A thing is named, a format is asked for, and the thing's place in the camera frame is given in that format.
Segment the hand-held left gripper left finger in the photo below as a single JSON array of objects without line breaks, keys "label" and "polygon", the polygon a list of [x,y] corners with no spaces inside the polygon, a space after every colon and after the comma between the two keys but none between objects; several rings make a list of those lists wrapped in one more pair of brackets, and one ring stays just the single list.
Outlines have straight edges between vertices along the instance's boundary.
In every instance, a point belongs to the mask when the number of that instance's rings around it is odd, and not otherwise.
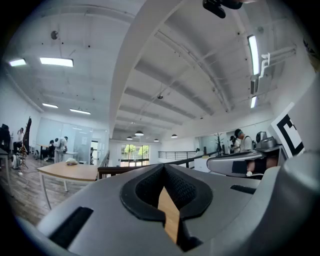
[{"label": "hand-held left gripper left finger", "polygon": [[78,208],[92,214],[67,248],[79,256],[180,256],[161,222],[136,218],[122,204],[123,185],[153,167],[143,167],[88,184],[54,207],[37,225],[46,237]]}]

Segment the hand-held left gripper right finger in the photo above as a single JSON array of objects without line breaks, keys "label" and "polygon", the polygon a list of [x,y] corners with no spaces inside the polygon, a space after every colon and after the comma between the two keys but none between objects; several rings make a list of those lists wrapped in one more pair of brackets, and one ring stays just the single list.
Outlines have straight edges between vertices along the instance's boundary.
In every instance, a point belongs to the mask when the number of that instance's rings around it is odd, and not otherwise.
[{"label": "hand-held left gripper right finger", "polygon": [[242,243],[256,223],[242,214],[260,180],[166,164],[164,187],[179,211],[178,243]]}]

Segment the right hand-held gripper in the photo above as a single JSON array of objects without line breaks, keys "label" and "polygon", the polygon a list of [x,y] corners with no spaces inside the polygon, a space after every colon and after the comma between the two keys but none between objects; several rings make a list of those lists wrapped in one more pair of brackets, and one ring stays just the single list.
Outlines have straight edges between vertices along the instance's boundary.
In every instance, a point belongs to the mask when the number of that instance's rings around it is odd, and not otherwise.
[{"label": "right hand-held gripper", "polygon": [[[320,153],[320,73],[306,92],[274,119],[269,130],[288,158],[307,151]],[[266,154],[259,151],[240,152],[210,157],[206,165],[213,173],[247,178],[247,162],[264,157]]]}]

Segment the black coat rack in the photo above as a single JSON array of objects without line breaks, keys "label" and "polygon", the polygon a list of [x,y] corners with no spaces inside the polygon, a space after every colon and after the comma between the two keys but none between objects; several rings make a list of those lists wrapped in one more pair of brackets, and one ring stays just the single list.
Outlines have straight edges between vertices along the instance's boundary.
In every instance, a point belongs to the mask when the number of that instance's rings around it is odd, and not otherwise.
[{"label": "black coat rack", "polygon": [[216,133],[216,134],[214,134],[214,136],[215,136],[215,142],[216,142],[216,152],[218,153],[218,156],[220,157],[221,155],[222,155],[222,151],[223,151],[223,149],[222,149],[222,141],[224,140],[224,138],[223,138],[223,133],[221,132],[221,133]]}]

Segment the long wooden table white legs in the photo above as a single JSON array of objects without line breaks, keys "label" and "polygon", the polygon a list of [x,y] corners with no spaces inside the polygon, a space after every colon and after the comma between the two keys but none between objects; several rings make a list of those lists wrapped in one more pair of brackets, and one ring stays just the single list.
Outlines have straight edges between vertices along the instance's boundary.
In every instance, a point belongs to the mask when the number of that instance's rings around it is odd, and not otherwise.
[{"label": "long wooden table white legs", "polygon": [[67,182],[89,184],[98,179],[98,167],[96,165],[67,165],[65,162],[58,162],[37,168],[37,170],[42,192],[49,210],[51,210],[52,207],[47,194],[45,177],[62,181],[66,192],[68,192]]}]

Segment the white desk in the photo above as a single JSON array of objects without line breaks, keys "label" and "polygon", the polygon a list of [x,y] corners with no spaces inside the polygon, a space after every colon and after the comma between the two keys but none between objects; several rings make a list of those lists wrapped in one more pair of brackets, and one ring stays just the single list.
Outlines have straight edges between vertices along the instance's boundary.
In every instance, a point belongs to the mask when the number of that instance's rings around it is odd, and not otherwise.
[{"label": "white desk", "polygon": [[78,156],[79,156],[78,152],[66,151],[63,154],[63,161],[66,162],[69,158],[72,158],[78,161]]}]

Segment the ceiling air conditioner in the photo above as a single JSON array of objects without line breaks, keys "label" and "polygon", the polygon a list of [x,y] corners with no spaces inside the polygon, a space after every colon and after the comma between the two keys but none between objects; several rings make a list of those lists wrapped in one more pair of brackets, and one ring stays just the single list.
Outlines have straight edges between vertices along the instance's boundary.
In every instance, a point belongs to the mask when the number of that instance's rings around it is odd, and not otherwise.
[{"label": "ceiling air conditioner", "polygon": [[258,91],[258,84],[259,84],[259,75],[252,75],[250,77],[250,94],[254,95]]}]

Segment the wooden easel stand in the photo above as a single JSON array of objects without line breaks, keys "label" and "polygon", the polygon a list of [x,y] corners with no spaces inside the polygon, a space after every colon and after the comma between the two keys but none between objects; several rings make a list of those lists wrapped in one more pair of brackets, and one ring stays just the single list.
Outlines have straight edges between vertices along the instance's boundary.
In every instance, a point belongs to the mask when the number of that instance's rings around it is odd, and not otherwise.
[{"label": "wooden easel stand", "polygon": [[19,150],[18,150],[18,163],[19,163],[19,167],[23,168],[27,168],[26,165],[26,157],[27,157],[27,150],[26,147],[24,145],[22,145]]}]

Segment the tall black stand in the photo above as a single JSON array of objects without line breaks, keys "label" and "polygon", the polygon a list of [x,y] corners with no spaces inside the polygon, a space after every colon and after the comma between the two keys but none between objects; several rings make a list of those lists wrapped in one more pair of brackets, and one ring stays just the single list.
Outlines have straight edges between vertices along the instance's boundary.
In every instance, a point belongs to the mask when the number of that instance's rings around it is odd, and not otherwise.
[{"label": "tall black stand", "polygon": [[31,124],[32,124],[32,119],[31,117],[28,118],[28,122],[26,124],[26,129],[25,129],[25,133],[23,136],[23,146],[27,152],[27,154],[30,151],[30,128],[31,128]]}]

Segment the grey edge desk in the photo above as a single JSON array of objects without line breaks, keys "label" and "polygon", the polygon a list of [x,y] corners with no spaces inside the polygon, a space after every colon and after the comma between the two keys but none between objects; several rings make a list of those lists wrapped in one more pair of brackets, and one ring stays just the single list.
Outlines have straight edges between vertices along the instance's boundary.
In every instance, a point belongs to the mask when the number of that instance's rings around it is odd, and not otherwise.
[{"label": "grey edge desk", "polygon": [[8,156],[9,154],[6,151],[4,151],[2,148],[0,148],[0,159],[3,159],[5,163],[5,172],[6,172],[7,184],[9,187],[9,195],[13,198],[14,196],[12,193]]}]

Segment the white ceiling pipe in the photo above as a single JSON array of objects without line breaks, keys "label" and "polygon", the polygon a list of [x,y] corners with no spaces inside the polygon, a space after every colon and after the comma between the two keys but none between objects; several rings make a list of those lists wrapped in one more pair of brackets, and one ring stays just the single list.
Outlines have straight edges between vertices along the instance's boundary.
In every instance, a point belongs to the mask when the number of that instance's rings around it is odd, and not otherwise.
[{"label": "white ceiling pipe", "polygon": [[261,71],[259,73],[258,79],[262,79],[265,76],[265,72],[267,68],[275,66],[286,59],[295,56],[297,53],[297,46],[289,46],[284,47],[279,50],[268,52],[266,54],[262,54],[262,62],[261,62]]}]

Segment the black office chair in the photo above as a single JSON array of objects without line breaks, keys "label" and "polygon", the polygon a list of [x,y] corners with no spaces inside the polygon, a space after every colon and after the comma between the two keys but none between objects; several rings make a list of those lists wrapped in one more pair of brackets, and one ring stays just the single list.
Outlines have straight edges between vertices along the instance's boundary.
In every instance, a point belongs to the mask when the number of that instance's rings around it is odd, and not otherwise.
[{"label": "black office chair", "polygon": [[9,153],[11,144],[11,136],[9,127],[6,124],[2,124],[0,127],[0,148]]}]

